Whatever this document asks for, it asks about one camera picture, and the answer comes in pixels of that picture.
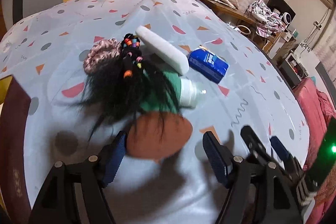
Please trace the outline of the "floral cloth pile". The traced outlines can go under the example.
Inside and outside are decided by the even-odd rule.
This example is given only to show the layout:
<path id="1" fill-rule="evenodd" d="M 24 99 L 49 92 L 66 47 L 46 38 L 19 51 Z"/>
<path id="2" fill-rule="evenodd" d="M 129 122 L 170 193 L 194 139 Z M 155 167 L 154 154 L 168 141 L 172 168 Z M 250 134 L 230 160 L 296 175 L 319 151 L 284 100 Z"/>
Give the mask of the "floral cloth pile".
<path id="1" fill-rule="evenodd" d="M 246 14 L 256 20 L 256 33 L 263 38 L 285 30 L 285 23 L 280 15 L 272 12 L 263 0 L 251 3 Z"/>

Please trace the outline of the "pink striped scrunchie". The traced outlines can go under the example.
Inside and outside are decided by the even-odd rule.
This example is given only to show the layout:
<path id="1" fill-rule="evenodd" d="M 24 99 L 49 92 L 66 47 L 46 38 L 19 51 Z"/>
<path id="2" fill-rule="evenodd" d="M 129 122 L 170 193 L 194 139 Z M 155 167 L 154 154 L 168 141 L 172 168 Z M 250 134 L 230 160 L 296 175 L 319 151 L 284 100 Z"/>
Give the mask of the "pink striped scrunchie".
<path id="1" fill-rule="evenodd" d="M 115 38 L 102 39 L 95 43 L 83 61 L 84 72 L 90 75 L 95 72 L 100 63 L 120 55 L 121 42 Z"/>

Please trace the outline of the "blue tissue packet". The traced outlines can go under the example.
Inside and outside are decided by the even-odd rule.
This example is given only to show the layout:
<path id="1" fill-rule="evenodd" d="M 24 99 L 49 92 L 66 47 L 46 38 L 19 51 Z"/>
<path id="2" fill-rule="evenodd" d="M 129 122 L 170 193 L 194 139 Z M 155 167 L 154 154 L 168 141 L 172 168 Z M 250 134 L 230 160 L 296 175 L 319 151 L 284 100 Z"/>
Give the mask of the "blue tissue packet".
<path id="1" fill-rule="evenodd" d="M 203 46 L 191 51 L 188 61 L 191 68 L 216 84 L 221 82 L 230 67 L 226 61 Z"/>

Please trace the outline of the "black wig with beads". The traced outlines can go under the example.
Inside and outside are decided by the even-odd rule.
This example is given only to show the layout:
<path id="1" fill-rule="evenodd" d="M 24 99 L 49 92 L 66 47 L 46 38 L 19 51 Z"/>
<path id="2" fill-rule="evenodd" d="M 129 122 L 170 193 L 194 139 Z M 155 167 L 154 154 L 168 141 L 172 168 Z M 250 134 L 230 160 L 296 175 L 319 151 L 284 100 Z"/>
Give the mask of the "black wig with beads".
<path id="1" fill-rule="evenodd" d="M 99 64 L 87 75 L 79 106 L 98 106 L 100 114 L 91 129 L 94 133 L 104 121 L 117 122 L 139 112 L 142 102 L 154 94 L 160 103 L 173 105 L 181 113 L 175 90 L 163 71 L 144 59 L 140 39 L 126 34 L 121 42 L 120 55 Z"/>

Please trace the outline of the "wooden side table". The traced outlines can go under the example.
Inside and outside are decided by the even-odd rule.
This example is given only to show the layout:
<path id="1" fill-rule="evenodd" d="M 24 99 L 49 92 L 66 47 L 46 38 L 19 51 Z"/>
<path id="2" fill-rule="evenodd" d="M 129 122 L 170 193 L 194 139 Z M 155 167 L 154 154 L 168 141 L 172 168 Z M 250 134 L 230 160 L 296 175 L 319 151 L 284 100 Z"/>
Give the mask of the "wooden side table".
<path id="1" fill-rule="evenodd" d="M 234 9 L 224 3 L 214 0 L 200 0 L 200 1 L 204 3 L 206 6 L 208 6 L 215 14 L 218 13 L 226 14 L 256 27 L 256 21 L 254 19 L 251 19 L 238 9 Z"/>

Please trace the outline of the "white foam block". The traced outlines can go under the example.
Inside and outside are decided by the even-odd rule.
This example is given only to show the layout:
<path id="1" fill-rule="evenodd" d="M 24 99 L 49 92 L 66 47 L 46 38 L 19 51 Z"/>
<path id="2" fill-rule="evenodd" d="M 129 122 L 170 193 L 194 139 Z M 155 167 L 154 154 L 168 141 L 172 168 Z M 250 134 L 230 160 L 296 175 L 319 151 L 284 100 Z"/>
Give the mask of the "white foam block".
<path id="1" fill-rule="evenodd" d="M 181 76 L 189 71 L 189 62 L 184 53 L 175 48 L 167 40 L 160 37 L 145 26 L 139 26 L 135 34 L 153 53 L 170 65 Z"/>

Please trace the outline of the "pink bedding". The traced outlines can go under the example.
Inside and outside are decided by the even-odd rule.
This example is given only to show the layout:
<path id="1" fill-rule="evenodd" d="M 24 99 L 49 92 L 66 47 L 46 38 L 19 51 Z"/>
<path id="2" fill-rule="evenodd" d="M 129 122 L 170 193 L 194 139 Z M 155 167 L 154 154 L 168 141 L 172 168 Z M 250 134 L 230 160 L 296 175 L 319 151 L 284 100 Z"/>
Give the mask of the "pink bedding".
<path id="1" fill-rule="evenodd" d="M 309 127 L 309 147 L 307 150 L 307 158 L 303 166 L 304 170 L 306 170 L 312 166 L 317 157 L 319 146 L 327 131 L 327 126 L 331 118 L 335 118 L 335 110 L 328 96 L 319 91 L 310 78 L 305 78 L 294 88 L 293 93 L 305 116 L 305 123 Z M 329 210 L 334 198 L 335 168 L 330 171 L 315 196 L 315 206 L 307 223 L 319 223 Z"/>

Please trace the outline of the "gold metal tray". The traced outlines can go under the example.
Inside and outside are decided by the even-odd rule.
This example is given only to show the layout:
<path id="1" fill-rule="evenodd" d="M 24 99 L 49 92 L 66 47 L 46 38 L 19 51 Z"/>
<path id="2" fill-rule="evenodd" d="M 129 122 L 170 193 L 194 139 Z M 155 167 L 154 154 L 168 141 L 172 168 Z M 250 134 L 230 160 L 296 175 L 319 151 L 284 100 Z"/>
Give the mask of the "gold metal tray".
<path id="1" fill-rule="evenodd" d="M 3 102 L 5 101 L 6 94 L 9 89 L 12 79 L 13 79 L 12 76 L 6 76 L 0 79 L 0 104 L 3 104 Z"/>

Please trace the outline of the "brown oval plush pad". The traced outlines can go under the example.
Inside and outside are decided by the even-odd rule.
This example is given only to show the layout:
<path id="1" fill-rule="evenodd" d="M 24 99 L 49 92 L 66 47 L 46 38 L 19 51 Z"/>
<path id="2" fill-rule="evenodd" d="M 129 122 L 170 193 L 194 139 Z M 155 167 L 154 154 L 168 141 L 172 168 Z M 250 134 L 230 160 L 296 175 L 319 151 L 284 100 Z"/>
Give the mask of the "brown oval plush pad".
<path id="1" fill-rule="evenodd" d="M 192 124 L 179 114 L 147 112 L 130 127 L 126 139 L 127 154 L 139 159 L 165 159 L 180 151 L 192 132 Z"/>

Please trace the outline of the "white patterned tablecloth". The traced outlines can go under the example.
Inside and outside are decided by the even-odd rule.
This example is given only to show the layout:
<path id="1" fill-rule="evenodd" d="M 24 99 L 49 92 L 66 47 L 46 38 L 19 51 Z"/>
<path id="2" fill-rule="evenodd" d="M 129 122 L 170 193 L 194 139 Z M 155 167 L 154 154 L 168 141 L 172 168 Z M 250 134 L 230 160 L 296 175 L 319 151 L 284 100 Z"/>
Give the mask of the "white patterned tablecloth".
<path id="1" fill-rule="evenodd" d="M 56 161 L 80 162 L 120 130 L 142 152 L 104 190 L 117 223 L 213 223 L 226 190 L 202 147 L 235 155 L 253 128 L 305 165 L 306 118 L 249 39 L 197 0 L 69 0 L 1 39 L 1 202 L 26 223 Z"/>

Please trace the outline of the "green cap white bottle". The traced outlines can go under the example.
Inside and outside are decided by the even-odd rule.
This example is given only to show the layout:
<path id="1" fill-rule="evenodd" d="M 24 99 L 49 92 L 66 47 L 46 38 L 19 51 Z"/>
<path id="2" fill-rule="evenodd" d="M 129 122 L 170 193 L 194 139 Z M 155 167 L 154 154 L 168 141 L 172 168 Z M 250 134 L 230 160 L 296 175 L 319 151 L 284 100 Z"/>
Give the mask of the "green cap white bottle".
<path id="1" fill-rule="evenodd" d="M 194 109 L 198 103 L 205 98 L 207 91 L 204 87 L 202 87 L 201 83 L 197 83 L 186 78 L 180 78 L 179 75 L 174 72 L 163 71 L 163 73 L 175 90 L 180 108 Z M 151 94 L 146 101 L 142 102 L 142 110 L 179 113 L 179 110 L 173 105 L 170 96 L 167 96 L 169 97 L 168 105 L 160 103 L 158 98 L 154 94 Z"/>

